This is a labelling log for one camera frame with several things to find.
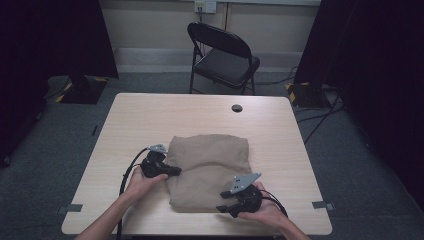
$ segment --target black folding chair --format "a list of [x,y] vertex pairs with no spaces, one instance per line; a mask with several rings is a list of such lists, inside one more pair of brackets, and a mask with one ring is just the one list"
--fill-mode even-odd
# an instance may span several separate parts
[[[260,60],[252,56],[249,46],[240,37],[200,22],[190,23],[187,31],[194,44],[190,93],[202,93],[193,87],[196,73],[232,89],[242,89],[242,95],[250,79],[252,94],[255,95],[253,75],[259,68]],[[201,44],[212,49],[204,54]]]

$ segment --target wall outlet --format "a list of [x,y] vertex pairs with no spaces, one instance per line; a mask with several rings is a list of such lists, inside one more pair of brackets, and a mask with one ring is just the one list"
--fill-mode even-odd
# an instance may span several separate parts
[[216,2],[206,2],[206,13],[216,13]]
[[204,13],[206,13],[205,1],[194,1],[194,12],[204,12]]

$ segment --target beige cloth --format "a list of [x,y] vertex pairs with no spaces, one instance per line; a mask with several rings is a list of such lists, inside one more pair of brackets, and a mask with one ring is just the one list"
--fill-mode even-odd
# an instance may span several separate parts
[[234,176],[252,172],[248,156],[245,138],[220,134],[174,137],[167,163],[182,172],[166,181],[169,203],[182,212],[181,208],[216,210],[216,206],[233,204],[234,198],[224,200],[219,194],[230,190]]

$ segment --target human hand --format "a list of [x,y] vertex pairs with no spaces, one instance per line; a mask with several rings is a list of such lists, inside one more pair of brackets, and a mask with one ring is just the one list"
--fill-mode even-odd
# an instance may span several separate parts
[[124,194],[131,196],[132,202],[138,201],[152,188],[156,183],[159,183],[168,178],[167,174],[161,174],[153,178],[144,176],[140,166],[136,166],[133,170],[128,187]]
[[[253,183],[253,185],[257,187],[259,191],[262,190],[261,193],[264,197],[270,197],[267,192],[264,192],[265,188],[261,182]],[[267,199],[262,199],[262,204],[258,211],[254,213],[241,212],[238,214],[238,217],[248,220],[256,220],[273,228],[280,228],[284,220],[287,219],[277,205]]]

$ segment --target black cable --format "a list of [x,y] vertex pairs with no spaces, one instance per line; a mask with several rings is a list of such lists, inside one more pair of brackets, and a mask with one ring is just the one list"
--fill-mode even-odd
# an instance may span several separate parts
[[[343,104],[340,108],[338,108],[337,110],[334,110],[334,111],[333,111],[333,112],[331,112],[331,113],[336,113],[336,112],[338,112],[338,111],[342,110],[343,108],[344,108],[344,104]],[[327,113],[322,114],[322,115],[313,116],[313,117],[308,117],[308,118],[305,118],[305,119],[302,119],[302,120],[297,121],[297,123],[301,123],[301,122],[308,121],[308,120],[312,120],[312,119],[322,118],[322,117],[325,117],[325,116],[326,116],[326,115],[328,115],[328,114],[329,114],[329,113],[327,112]]]
[[288,81],[288,80],[290,80],[290,79],[293,79],[293,78],[294,78],[294,76],[293,76],[293,77],[291,76],[291,75],[292,75],[292,73],[293,73],[293,70],[294,70],[294,69],[296,69],[296,68],[298,68],[298,67],[299,67],[299,66],[292,67],[292,69],[290,70],[290,74],[289,74],[289,76],[288,76],[288,77],[286,77],[286,78],[284,78],[283,80],[276,81],[276,82],[260,82],[260,83],[255,83],[255,85],[273,85],[273,84],[278,84],[278,83],[282,83],[282,82]]
[[224,25],[224,30],[225,30],[225,31],[227,31],[228,6],[229,6],[229,3],[227,2],[227,9],[226,9],[226,11],[225,11],[225,25]]
[[68,79],[66,80],[66,83],[63,85],[63,87],[61,87],[57,92],[55,92],[55,93],[53,93],[53,94],[50,94],[49,96],[47,96],[47,97],[45,97],[44,98],[44,100],[47,100],[47,99],[49,99],[49,98],[51,98],[51,97],[53,97],[53,96],[56,96],[57,94],[59,94],[60,92],[62,92],[65,88],[66,88],[66,86],[68,86],[68,83],[69,83],[69,76],[68,76]]
[[300,112],[312,111],[312,110],[314,110],[314,111],[327,111],[327,108],[305,108],[305,109],[299,109],[299,110],[296,110],[296,111],[293,111],[293,112],[294,112],[294,114],[298,114]]
[[[146,150],[147,150],[147,148],[144,148],[143,150],[141,150],[141,151],[137,154],[137,156],[135,156],[135,158],[134,158],[134,160],[131,162],[130,166],[127,168],[127,171],[125,172],[125,174],[124,174],[124,178],[122,179],[122,182],[121,182],[121,188],[119,189],[119,196],[121,196],[121,194],[122,194],[122,193],[124,193],[125,185],[126,185],[126,183],[127,183],[128,176],[130,175],[131,170],[134,168],[134,166],[136,166],[136,165],[134,165],[135,161],[137,161],[138,157],[140,157],[140,155],[141,155],[143,152],[145,152]],[[118,223],[118,230],[117,230],[117,232],[116,232],[116,239],[117,239],[117,240],[121,240],[121,235],[122,235],[122,219],[121,219],[121,220],[119,221],[119,223]]]
[[281,204],[280,203],[280,201],[278,201],[278,199],[272,194],[272,193],[270,193],[270,192],[268,192],[267,190],[259,190],[259,191],[261,191],[261,192],[266,192],[266,193],[268,193],[271,197],[273,197],[279,204]]
[[278,206],[278,208],[280,209],[280,211],[284,215],[286,215],[286,217],[289,217],[289,215],[287,215],[286,209],[283,207],[283,205],[277,199],[274,199],[274,198],[271,198],[271,197],[262,197],[262,199],[266,199],[266,200],[270,200],[270,201],[274,202]]
[[200,20],[200,22],[203,22],[202,11],[203,11],[203,9],[201,7],[198,7],[197,8],[197,12],[199,13],[199,20]]
[[315,128],[312,130],[312,132],[309,134],[309,136],[305,139],[305,141],[303,142],[303,144],[306,144],[307,142],[308,142],[308,140],[309,140],[309,138],[311,138],[311,136],[314,134],[314,132],[319,128],[319,126],[324,122],[324,120],[328,117],[328,116],[330,116],[330,114],[332,114],[332,113],[334,113],[333,112],[333,110],[334,110],[334,107],[336,106],[336,103],[337,103],[337,100],[339,99],[339,97],[340,97],[340,92],[338,92],[337,93],[337,97],[336,97],[336,99],[334,100],[334,102],[333,102],[333,106],[331,107],[331,109],[330,109],[330,111],[328,111],[328,113],[327,114],[325,114],[324,116],[323,116],[323,118],[321,119],[321,121],[317,124],[317,126],[315,126]]

